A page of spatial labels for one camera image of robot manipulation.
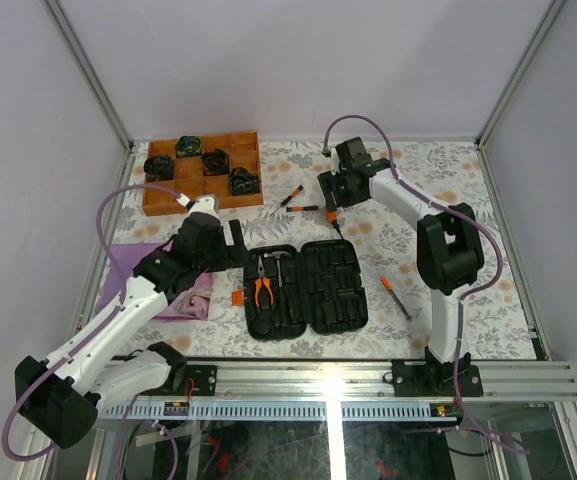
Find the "large orange black screwdriver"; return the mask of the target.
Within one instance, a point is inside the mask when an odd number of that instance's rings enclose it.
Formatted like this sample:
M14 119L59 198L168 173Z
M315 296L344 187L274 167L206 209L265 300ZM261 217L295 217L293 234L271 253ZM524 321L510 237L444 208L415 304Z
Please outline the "large orange black screwdriver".
M332 225L333 229L339 235L339 237L341 239L344 239L343 234L341 232L341 227L339 225L338 218L337 218L337 207L334 203L333 198L326 201L326 217L327 217L328 222Z

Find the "orange case latch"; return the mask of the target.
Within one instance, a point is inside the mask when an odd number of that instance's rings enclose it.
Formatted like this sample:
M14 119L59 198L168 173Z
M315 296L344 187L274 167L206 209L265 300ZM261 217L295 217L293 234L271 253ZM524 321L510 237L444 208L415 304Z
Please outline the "orange case latch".
M232 292L231 302L233 306L243 306L246 301L247 301L247 295L245 288Z

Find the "orange handled pliers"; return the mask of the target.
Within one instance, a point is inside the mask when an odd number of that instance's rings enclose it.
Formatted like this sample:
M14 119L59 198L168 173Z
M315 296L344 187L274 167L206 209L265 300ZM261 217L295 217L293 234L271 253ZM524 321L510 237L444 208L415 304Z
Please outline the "orange handled pliers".
M257 279L255 280L254 300L256 307L260 310L272 308L275 304L271 279L266 275L263 258L261 256L257 259Z

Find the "black handled steel hammer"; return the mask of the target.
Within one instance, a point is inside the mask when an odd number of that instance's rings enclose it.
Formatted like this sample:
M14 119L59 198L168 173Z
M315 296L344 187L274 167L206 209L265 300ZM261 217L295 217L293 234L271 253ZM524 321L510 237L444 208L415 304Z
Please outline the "black handled steel hammer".
M282 259L292 257L292 254L286 250L273 250L271 252L266 252L263 254L264 258L272 258L275 260L276 269L277 269L277 282L280 288L283 287L283 275L282 275Z

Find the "orange handled utility knife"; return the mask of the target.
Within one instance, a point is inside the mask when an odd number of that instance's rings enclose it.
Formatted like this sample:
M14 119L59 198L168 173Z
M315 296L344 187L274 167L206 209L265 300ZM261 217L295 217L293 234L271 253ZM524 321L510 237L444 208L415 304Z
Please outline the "orange handled utility knife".
M382 285L386 288L389 296L392 298L392 300L395 302L395 304L397 305L398 309L401 311L401 313L404 315L404 318L410 322L412 320L412 316L409 314L409 312L407 311L407 309L405 308L403 302L400 300L400 298L398 297L398 295L395 293L395 290L391 284L391 282L386 278L386 277L381 277L380 281L382 283Z

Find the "black plastic tool case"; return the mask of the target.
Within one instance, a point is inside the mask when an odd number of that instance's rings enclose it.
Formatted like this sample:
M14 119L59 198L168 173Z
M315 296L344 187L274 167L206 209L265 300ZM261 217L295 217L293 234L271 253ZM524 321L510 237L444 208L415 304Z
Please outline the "black plastic tool case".
M284 285L278 286L275 260L263 254L286 250L282 259ZM260 310L255 305L257 259L263 258L271 279L275 304ZM292 245L259 247L249 251L243 264L246 326L260 341L295 339L307 329L319 335L342 334L368 323L368 305L361 268L354 246L347 240L319 240L297 249Z

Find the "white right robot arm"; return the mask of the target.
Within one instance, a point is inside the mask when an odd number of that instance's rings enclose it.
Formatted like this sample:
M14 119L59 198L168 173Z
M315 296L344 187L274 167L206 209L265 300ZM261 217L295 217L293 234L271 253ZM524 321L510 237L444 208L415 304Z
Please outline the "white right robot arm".
M432 333L429 354L435 363L424 369L426 387L446 394L460 373L453 364L465 354L458 343L458 297L477 280L484 255L473 225L474 213L465 204L435 202L417 189L385 158L374 159L363 141L354 137L322 154L330 169L318 175L326 216L338 228L337 210L372 199L402 218L416 232L416 265L431 290Z

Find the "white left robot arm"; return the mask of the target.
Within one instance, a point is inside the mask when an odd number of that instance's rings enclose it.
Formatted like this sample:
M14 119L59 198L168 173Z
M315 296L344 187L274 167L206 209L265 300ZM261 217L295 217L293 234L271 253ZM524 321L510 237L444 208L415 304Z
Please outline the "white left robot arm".
M143 257L120 292L70 341L43 360L23 359L14 372L19 413L54 445L67 449L91 430L100 411L141 392L180 392L185 359L156 343L120 366L109 361L142 326L163 312L204 273L242 267L241 224L190 214L166 243Z

